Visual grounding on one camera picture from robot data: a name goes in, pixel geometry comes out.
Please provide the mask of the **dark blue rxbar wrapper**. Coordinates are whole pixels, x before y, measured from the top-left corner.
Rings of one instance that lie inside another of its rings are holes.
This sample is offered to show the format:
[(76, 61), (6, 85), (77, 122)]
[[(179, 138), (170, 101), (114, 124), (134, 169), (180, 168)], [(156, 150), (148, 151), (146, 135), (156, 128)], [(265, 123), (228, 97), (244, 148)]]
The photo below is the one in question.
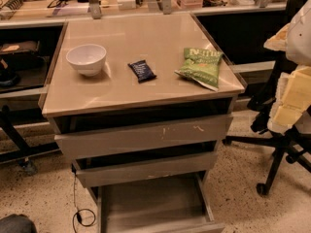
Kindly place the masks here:
[(128, 63), (128, 67), (133, 71), (139, 83), (143, 83), (156, 78), (156, 75), (145, 60)]

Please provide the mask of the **grey drawer cabinet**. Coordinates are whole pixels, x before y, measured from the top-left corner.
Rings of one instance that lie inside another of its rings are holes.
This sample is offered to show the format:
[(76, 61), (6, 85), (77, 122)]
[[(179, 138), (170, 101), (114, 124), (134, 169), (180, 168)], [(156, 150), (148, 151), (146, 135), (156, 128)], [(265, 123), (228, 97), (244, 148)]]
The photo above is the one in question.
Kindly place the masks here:
[(99, 233), (223, 233), (204, 189), (243, 84), (178, 75), (212, 39), (189, 14), (71, 20), (42, 105)]

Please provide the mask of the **top grey drawer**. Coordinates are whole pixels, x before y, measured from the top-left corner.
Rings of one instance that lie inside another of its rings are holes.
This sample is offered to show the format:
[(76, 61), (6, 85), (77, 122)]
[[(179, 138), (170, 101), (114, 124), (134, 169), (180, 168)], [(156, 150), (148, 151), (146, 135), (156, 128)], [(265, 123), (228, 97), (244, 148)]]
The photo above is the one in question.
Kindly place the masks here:
[(55, 140), (66, 157), (82, 159), (221, 140), (231, 122), (231, 114), (204, 116), (61, 134)]

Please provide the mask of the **middle grey drawer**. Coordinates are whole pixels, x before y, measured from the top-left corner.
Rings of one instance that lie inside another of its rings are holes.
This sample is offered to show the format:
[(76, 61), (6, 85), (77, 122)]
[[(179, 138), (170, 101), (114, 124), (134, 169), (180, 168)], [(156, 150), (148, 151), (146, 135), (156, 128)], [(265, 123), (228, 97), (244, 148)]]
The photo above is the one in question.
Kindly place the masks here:
[(217, 153), (208, 151), (111, 167), (78, 170), (76, 175), (83, 187), (95, 187), (208, 171), (213, 168), (216, 159)]

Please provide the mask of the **bottom open grey drawer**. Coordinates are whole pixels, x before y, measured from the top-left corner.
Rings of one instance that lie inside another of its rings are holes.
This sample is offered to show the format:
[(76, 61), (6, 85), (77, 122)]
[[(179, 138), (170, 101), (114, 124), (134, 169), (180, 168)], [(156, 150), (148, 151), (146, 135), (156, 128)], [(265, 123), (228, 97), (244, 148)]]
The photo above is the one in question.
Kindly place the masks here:
[(98, 233), (222, 233), (198, 174), (102, 186)]

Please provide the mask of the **green chip bag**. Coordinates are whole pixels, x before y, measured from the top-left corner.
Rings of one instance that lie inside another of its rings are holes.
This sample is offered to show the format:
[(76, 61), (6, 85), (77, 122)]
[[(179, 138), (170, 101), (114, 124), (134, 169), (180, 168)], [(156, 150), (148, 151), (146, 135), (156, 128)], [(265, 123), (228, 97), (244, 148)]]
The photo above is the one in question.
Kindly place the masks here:
[(184, 64), (175, 73), (217, 91), (223, 53), (217, 50), (184, 48)]

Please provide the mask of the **white ceramic bowl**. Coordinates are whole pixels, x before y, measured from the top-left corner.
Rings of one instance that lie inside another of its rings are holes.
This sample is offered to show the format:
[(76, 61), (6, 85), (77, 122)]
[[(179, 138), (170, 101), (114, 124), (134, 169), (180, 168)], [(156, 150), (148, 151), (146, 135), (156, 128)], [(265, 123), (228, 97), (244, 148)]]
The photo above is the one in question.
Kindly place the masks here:
[(97, 75), (106, 61), (107, 51), (96, 44), (85, 44), (70, 49), (66, 60), (79, 74), (92, 77)]

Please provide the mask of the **black office chair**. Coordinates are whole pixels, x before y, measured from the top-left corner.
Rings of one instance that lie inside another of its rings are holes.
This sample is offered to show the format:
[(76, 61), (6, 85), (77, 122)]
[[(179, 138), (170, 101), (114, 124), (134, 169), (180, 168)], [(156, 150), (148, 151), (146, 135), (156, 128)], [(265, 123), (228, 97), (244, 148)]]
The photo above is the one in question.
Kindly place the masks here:
[(267, 180), (257, 185), (260, 195), (269, 193), (282, 160), (311, 170), (304, 156), (310, 151), (311, 0), (288, 0), (286, 19), (287, 24), (264, 43), (279, 57), (268, 82), (248, 103), (249, 109), (259, 113), (251, 129), (270, 136), (223, 139), (225, 145), (241, 142), (274, 148)]

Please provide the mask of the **black cart leg with caster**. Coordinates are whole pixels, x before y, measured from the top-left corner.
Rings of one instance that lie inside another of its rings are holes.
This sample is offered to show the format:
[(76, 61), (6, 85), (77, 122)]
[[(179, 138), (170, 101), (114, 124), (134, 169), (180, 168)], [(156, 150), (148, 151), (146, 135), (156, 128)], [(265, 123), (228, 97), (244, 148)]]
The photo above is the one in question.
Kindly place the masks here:
[(3, 153), (0, 157), (0, 163), (16, 161), (27, 175), (35, 175), (37, 168), (31, 157), (59, 151), (59, 147), (56, 142), (30, 147), (16, 130), (16, 125), (43, 122), (44, 120), (39, 108), (11, 110), (8, 105), (2, 106), (0, 109), (0, 128), (14, 143), (17, 150)]

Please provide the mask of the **dark shoe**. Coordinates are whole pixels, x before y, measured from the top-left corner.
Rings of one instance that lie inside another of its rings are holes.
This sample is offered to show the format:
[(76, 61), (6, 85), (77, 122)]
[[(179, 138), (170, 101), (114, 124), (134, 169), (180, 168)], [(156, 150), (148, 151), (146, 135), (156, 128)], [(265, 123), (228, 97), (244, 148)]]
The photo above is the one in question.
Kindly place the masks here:
[(37, 229), (27, 216), (9, 215), (0, 219), (0, 233), (37, 233)]

